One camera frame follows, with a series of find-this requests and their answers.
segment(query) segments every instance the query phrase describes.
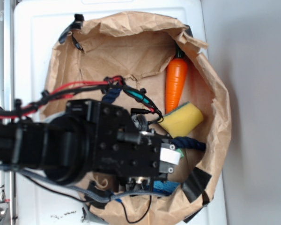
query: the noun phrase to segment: paper bag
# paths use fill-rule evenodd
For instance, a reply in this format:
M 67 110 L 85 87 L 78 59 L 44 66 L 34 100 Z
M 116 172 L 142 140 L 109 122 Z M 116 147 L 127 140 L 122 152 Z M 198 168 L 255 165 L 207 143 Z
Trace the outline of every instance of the paper bag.
M 73 81 L 101 81 L 122 75 L 129 86 L 146 88 L 147 96 L 164 113 L 165 68 L 175 55 L 175 42 L 185 52 L 189 66 L 180 104 L 190 101 L 204 115 L 204 121 L 190 134 L 207 144 L 205 153 L 186 149 L 169 180 L 180 182 L 175 192 L 163 198 L 152 197 L 148 214 L 140 225 L 174 225 L 200 210 L 213 199 L 215 187 L 227 154 L 231 136 L 229 95 L 204 54 L 207 44 L 189 33 L 179 20 L 151 13 L 123 12 L 84 21 L 81 15 L 61 35 L 54 46 L 46 81 L 53 89 Z M 100 91 L 75 98 L 102 99 Z M 42 113 L 49 116 L 65 109 L 66 100 L 49 103 Z M 114 102 L 130 109 L 143 107 L 121 95 Z M 165 134 L 158 125 L 155 129 Z M 117 189 L 112 176 L 88 173 L 77 185 L 87 189 L 95 180 L 101 189 Z M 130 221 L 138 220 L 148 207 L 149 196 L 124 197 Z M 89 210 L 111 225 L 128 224 L 121 205 L 110 202 L 104 209 Z

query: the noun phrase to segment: toy carrot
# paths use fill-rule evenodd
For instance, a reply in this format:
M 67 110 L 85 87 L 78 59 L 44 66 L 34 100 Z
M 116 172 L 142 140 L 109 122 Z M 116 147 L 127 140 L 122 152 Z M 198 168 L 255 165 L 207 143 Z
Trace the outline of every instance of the toy carrot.
M 178 107 L 187 73 L 184 52 L 176 44 L 176 55 L 168 64 L 165 83 L 165 113 Z

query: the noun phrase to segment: yellow sponge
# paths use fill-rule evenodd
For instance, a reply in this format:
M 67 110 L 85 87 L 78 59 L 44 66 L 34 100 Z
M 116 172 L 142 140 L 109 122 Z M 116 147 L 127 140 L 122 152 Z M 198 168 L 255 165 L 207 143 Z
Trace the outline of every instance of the yellow sponge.
M 173 138 L 187 136 L 203 121 L 203 114 L 192 103 L 186 102 L 180 107 L 163 116 L 159 123 Z

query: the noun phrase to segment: red cable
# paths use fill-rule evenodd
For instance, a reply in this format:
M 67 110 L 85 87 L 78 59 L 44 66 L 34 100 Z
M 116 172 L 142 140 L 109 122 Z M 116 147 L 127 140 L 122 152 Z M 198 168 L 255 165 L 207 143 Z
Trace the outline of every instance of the red cable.
M 60 87 L 56 88 L 50 94 L 51 95 L 55 94 L 58 91 L 61 91 L 61 90 L 65 89 L 65 88 L 67 88 L 67 87 L 69 87 L 71 85 L 75 85 L 75 84 L 83 84 L 83 85 L 75 87 L 75 88 L 82 88 L 82 87 L 93 86 L 93 85 L 107 85 L 107 84 L 113 83 L 113 82 L 119 82 L 120 84 L 122 84 L 122 77 L 119 76 L 119 75 L 118 76 L 114 76 L 113 78 L 110 78 L 109 82 L 108 81 L 98 81 L 98 82 L 96 82 L 96 81 L 75 81 L 75 82 L 69 82 L 69 83 L 66 83 L 66 84 L 61 85 Z M 65 94 L 65 95 L 61 96 L 60 98 L 58 98 L 58 100 L 66 99 L 66 98 L 72 98 L 73 96 L 74 95 L 72 95 L 72 94 Z M 27 113 L 23 114 L 22 116 L 28 116 L 29 114 L 35 113 L 35 112 L 36 112 L 36 110 L 32 110 L 30 112 L 27 112 Z M 16 118 L 18 118 L 18 116 L 0 116 L 0 120 L 2 120 L 2 119 L 16 119 Z

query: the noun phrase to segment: metal frame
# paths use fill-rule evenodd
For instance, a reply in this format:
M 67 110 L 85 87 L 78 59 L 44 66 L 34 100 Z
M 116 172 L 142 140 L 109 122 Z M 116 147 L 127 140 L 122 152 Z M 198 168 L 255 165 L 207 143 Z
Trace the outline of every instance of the metal frame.
M 14 31 L 16 0 L 0 0 L 0 106 L 13 108 L 14 99 Z M 0 171 L 0 225 L 15 225 L 15 174 Z

